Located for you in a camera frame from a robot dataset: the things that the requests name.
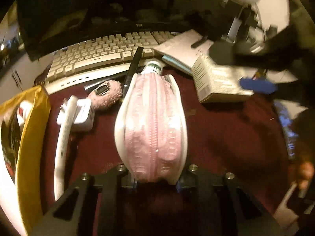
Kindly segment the white medicine box printed text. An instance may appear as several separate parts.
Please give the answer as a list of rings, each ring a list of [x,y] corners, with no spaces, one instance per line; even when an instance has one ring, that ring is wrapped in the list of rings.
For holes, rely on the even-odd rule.
[[[243,102],[253,95],[253,91],[239,84],[241,78],[247,77],[242,67],[217,65],[202,54],[194,63],[192,73],[200,103]]]

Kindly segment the white tube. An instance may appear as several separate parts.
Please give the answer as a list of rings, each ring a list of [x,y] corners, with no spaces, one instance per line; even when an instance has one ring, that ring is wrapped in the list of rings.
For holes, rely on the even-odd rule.
[[[78,98],[72,95],[67,102],[61,107],[64,111],[60,119],[60,130],[57,140],[56,155],[55,155],[55,169],[54,169],[54,197],[57,201],[65,190],[65,165],[66,153],[68,147],[69,135],[74,121]]]

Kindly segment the cartoon print pencil pouch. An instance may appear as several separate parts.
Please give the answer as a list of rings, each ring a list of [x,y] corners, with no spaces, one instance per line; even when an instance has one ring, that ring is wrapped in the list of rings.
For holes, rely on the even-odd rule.
[[[134,74],[114,135],[119,156],[136,181],[177,183],[187,157],[187,127],[173,75]]]

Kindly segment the white bottle green leaf label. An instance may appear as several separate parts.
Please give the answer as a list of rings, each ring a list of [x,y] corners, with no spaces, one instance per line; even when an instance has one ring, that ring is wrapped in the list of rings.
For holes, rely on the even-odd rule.
[[[141,74],[144,75],[144,74],[155,73],[158,75],[162,75],[163,67],[164,67],[163,63],[159,61],[151,60],[146,63]]]

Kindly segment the pink fluffy hair clip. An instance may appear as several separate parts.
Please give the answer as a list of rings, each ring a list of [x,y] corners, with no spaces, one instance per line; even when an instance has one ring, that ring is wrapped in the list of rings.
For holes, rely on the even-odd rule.
[[[95,110],[106,110],[122,97],[121,84],[108,80],[94,89],[89,95],[91,105]]]

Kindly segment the black long pen box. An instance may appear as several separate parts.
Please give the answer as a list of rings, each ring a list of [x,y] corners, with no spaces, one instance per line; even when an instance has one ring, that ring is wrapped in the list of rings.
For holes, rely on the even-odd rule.
[[[124,81],[123,86],[122,86],[122,98],[125,98],[127,91],[129,89],[130,83],[132,81],[132,77],[138,69],[139,62],[142,58],[143,49],[144,48],[141,46],[137,48],[137,50],[134,54],[133,60],[130,63],[129,70],[127,72],[127,75],[125,77],[125,81]]]

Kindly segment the black snack packet red crab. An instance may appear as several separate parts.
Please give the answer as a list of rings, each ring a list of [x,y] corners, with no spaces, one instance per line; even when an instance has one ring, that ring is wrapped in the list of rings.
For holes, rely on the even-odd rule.
[[[17,116],[10,118],[8,123],[1,124],[1,145],[4,162],[12,182],[16,183],[16,169],[18,163],[19,146],[21,141],[21,129]]]

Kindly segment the white pill bottle red label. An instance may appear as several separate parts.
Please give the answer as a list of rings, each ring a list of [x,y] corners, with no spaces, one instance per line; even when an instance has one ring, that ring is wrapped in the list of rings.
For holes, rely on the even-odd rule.
[[[23,131],[25,122],[32,110],[32,103],[24,100],[22,101],[17,109],[17,121],[20,127],[21,132]]]

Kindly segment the dark red table cloth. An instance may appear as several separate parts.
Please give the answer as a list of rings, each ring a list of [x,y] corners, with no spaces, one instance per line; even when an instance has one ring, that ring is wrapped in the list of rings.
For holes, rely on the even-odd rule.
[[[233,173],[272,215],[287,183],[287,151],[272,104],[259,95],[245,103],[200,104],[194,83],[173,74],[182,96],[188,134],[187,165],[210,173]],[[45,214],[54,205],[53,164],[57,144],[56,124],[60,105],[75,95],[86,97],[78,84],[50,95],[52,110],[45,133],[41,161],[41,197]],[[121,164],[114,143],[119,106],[95,116],[88,133],[71,136],[67,153],[66,182],[71,186],[82,174],[105,174]],[[123,235],[183,235],[184,194],[164,182],[136,184],[119,198]]]

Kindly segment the black pen on notebook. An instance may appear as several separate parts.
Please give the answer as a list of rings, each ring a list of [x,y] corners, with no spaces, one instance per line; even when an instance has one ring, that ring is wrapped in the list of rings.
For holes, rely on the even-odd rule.
[[[200,40],[196,41],[191,45],[191,48],[196,49],[203,43],[205,43],[208,40],[208,36],[203,36]]]

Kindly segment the white notebook booklet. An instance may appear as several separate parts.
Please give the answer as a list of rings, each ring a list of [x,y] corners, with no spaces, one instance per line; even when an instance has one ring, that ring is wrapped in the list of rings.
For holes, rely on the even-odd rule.
[[[191,29],[183,32],[170,40],[154,47],[154,51],[162,55],[162,60],[168,65],[186,73],[192,74],[192,67],[201,54],[208,54],[213,41],[206,40],[193,48],[192,45],[201,41],[202,36]]]

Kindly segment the beige computer keyboard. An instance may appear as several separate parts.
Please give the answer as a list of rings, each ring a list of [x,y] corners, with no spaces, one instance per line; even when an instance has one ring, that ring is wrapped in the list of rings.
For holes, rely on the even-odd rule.
[[[169,31],[140,31],[87,40],[56,51],[45,79],[49,94],[68,87],[121,73],[129,69],[138,47],[139,65],[158,57],[154,48],[178,35]]]

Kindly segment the black computer monitor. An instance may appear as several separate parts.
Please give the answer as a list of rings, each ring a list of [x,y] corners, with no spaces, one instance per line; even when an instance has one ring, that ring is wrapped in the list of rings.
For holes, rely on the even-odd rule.
[[[17,0],[25,49],[37,60],[69,45],[138,30],[207,28],[219,0]]]

